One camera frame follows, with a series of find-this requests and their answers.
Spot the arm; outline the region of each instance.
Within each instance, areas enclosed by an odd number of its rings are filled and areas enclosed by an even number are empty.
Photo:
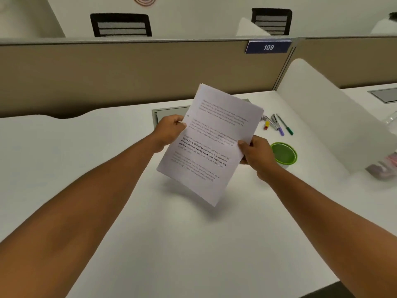
[[[65,297],[120,214],[155,152],[174,141],[183,116],[82,175],[0,243],[2,297]]]
[[[281,168],[266,139],[239,141],[258,177],[275,191],[314,248],[357,297],[397,297],[397,237]]]

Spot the person's right arm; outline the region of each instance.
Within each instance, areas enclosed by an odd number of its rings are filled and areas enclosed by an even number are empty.
[[[357,297],[397,297],[397,237],[281,168],[266,139],[239,141],[258,177],[275,191],[316,251]]]

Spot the green cup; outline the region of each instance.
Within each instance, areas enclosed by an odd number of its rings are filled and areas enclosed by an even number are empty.
[[[284,142],[275,142],[270,147],[273,150],[277,163],[285,169],[294,164],[298,159],[298,154],[293,147]]]

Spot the wall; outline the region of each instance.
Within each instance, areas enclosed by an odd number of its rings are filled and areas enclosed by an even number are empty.
[[[376,22],[397,11],[397,0],[157,0],[142,7],[134,0],[48,0],[67,37],[92,37],[91,13],[145,13],[153,36],[233,36],[251,8],[290,8],[292,36],[370,34]]]
[[[0,0],[0,38],[64,37],[47,0]]]

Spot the circular wall decoration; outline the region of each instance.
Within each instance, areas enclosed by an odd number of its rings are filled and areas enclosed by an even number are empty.
[[[141,6],[150,6],[153,5],[156,0],[134,0]]]

